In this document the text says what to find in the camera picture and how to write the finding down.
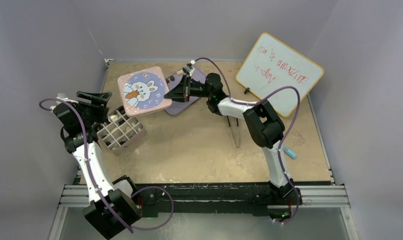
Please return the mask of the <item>silver square tin lid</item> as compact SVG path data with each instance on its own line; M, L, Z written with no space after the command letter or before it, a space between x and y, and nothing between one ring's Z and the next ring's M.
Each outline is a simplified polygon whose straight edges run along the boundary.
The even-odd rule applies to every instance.
M169 87L159 66L122 75L117 83L125 114L129 117L147 115L172 106L172 100L164 98Z

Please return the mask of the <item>pink divided chocolate tin box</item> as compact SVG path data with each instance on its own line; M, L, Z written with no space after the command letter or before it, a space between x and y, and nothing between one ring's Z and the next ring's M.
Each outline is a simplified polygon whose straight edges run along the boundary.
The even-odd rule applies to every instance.
M136 117L128 116L122 105L107 115L107 122L93 126L99 140L115 156L121 155L147 134L143 124Z

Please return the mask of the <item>metal tongs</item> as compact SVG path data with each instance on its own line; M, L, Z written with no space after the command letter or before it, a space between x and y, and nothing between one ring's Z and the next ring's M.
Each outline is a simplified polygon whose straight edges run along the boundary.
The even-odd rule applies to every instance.
M226 116L226 119L228 127L230 129L233 144L238 149L240 147L239 119L231 116Z

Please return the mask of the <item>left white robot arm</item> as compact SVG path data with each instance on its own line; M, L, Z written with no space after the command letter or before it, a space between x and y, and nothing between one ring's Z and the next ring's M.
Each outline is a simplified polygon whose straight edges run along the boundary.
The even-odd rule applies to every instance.
M50 110L61 121L65 149L77 160L86 181L89 205L83 215L107 240L124 230L134 233L131 225L141 219L135 204L139 191L128 177L109 179L95 129L95 124L108 122L112 93L78 91L76 96L78 100L59 93Z

